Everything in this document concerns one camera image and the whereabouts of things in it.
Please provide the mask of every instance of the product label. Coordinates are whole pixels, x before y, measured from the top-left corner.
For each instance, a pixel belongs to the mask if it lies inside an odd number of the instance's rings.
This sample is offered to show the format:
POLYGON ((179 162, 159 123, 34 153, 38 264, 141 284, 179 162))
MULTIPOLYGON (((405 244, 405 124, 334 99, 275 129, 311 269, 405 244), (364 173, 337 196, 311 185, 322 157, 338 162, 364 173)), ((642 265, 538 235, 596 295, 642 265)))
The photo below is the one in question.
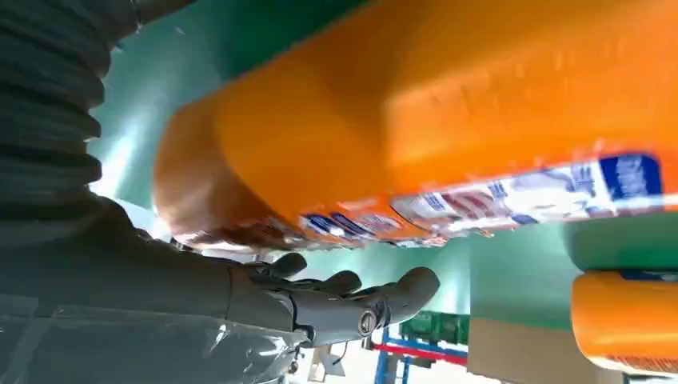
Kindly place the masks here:
POLYGON ((674 358, 641 358, 637 356, 608 356, 607 359, 634 370, 653 373, 678 374, 678 360, 674 358))
POLYGON ((391 207, 416 226, 452 237, 473 229, 653 212, 661 209, 661 198, 656 160, 625 154, 398 197, 391 207))
POLYGON ((373 234, 339 213, 332 213, 332 218, 322 214, 306 214, 301 217, 302 228, 311 230, 321 236, 341 238, 349 242, 374 239, 373 234))
POLYGON ((678 272, 650 270, 622 270, 621 277, 626 280, 642 282, 678 282, 678 272))

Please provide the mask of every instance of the orange container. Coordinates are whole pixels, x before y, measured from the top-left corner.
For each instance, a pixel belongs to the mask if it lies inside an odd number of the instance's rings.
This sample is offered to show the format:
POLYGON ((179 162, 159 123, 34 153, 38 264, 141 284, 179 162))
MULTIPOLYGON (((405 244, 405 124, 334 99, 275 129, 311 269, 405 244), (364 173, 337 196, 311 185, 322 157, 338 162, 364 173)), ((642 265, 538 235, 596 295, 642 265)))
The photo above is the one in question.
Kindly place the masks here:
POLYGON ((572 328, 599 366, 678 377, 678 274, 587 272, 574 283, 572 328))
POLYGON ((155 203, 192 246, 281 249, 672 209, 676 26, 673 0, 372 1, 182 108, 155 203))

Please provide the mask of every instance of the blue label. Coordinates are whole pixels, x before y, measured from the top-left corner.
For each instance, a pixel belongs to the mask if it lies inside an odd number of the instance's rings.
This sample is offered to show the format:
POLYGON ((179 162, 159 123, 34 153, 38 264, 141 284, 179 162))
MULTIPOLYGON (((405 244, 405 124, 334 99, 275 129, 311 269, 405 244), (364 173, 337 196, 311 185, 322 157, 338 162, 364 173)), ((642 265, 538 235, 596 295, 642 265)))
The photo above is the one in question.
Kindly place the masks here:
POLYGON ((626 280, 645 282, 678 282, 678 272, 649 271, 649 270, 622 270, 621 277, 626 280))
POLYGON ((445 206, 442 205, 435 194, 425 194, 424 200, 435 210, 436 212, 441 212, 445 210, 445 206))
POLYGON ((600 160, 613 201, 662 193, 659 164, 644 154, 626 154, 600 160))
POLYGON ((321 214, 307 214, 304 218, 309 220, 309 227, 320 234, 330 234, 339 238, 354 239, 358 235, 349 228, 344 228, 331 218, 321 214))
POLYGON ((339 212, 332 212, 331 214, 329 214, 329 216, 331 216, 339 224, 342 224, 344 227, 355 232, 358 235, 362 235, 362 236, 374 235, 372 232, 370 232, 370 231, 366 230, 365 228, 359 226, 355 222, 352 222, 351 219, 347 218, 343 214, 340 214, 339 212))

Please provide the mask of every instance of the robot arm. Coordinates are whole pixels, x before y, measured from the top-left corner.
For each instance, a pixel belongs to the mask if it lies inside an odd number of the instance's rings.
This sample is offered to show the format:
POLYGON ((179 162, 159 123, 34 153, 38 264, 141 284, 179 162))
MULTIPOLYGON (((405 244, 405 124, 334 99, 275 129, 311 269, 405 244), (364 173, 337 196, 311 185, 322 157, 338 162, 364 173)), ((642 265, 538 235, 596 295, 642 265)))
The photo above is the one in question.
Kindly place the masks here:
POLYGON ((425 268, 353 292, 180 252, 89 191, 110 49, 186 3, 0 2, 0 322, 22 324, 2 325, 3 382, 257 382, 300 343, 362 338, 437 291, 425 268))

